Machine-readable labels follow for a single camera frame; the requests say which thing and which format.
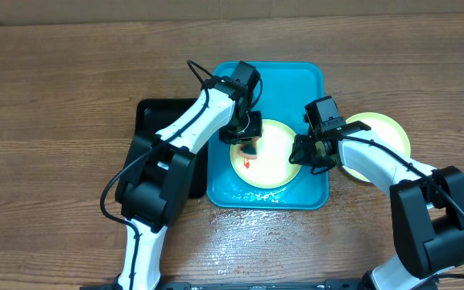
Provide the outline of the green and red sponge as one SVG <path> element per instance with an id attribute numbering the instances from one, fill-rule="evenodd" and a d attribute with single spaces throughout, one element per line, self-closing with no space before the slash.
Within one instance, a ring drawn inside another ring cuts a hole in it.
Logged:
<path id="1" fill-rule="evenodd" d="M 243 143 L 240 145 L 238 149 L 238 154 L 249 160 L 256 160 L 257 159 L 257 142 L 259 141 L 259 137 L 254 137 L 251 141 Z"/>

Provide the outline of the yellow plate top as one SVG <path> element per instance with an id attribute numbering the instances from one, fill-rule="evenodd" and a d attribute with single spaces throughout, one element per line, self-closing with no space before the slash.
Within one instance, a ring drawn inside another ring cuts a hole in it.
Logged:
<path id="1" fill-rule="evenodd" d="M 296 133 L 284 123 L 264 119 L 255 159 L 241 156 L 239 145 L 230 147 L 230 161 L 234 171 L 243 181 L 261 189 L 274 189 L 287 184 L 300 171 L 299 164 L 290 164 L 288 161 L 295 136 Z"/>

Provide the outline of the yellow plate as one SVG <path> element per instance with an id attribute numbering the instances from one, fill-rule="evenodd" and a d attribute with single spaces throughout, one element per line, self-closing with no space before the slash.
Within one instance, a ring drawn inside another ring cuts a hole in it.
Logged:
<path id="1" fill-rule="evenodd" d="M 284 123 L 264 119 L 255 159 L 241 156 L 239 145 L 230 147 L 230 161 L 234 171 L 243 181 L 261 189 L 274 189 L 287 184 L 300 171 L 299 164 L 290 164 L 288 161 L 295 136 L 296 133 Z"/>
<path id="2" fill-rule="evenodd" d="M 363 112 L 352 115 L 347 123 L 363 122 L 367 124 L 386 144 L 396 149 L 401 154 L 411 155 L 411 144 L 404 128 L 387 115 L 376 112 Z"/>

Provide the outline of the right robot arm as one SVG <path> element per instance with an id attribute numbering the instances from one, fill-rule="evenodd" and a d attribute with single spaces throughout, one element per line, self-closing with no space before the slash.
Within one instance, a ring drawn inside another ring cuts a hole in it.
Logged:
<path id="1" fill-rule="evenodd" d="M 401 154 L 366 123 L 348 123 L 334 99 L 305 106 L 309 129 L 294 138 L 289 162 L 313 175 L 344 165 L 365 176 L 391 202 L 396 253 L 362 278 L 325 282 L 327 289 L 435 289 L 464 264 L 464 174 L 436 169 Z"/>

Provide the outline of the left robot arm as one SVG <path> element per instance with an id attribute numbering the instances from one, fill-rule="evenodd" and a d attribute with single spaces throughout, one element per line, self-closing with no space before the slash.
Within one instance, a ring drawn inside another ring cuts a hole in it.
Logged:
<path id="1" fill-rule="evenodd" d="M 254 159 L 262 135 L 261 113 L 254 91 L 263 83 L 255 66 L 238 62 L 229 76 L 201 79 L 196 101 L 173 123 L 133 138 L 123 169 L 106 186 L 116 189 L 125 225 L 126 253 L 122 273 L 112 289 L 154 289 L 160 281 L 160 256 L 167 228 L 189 198 L 197 154 L 214 134 L 237 145 Z"/>

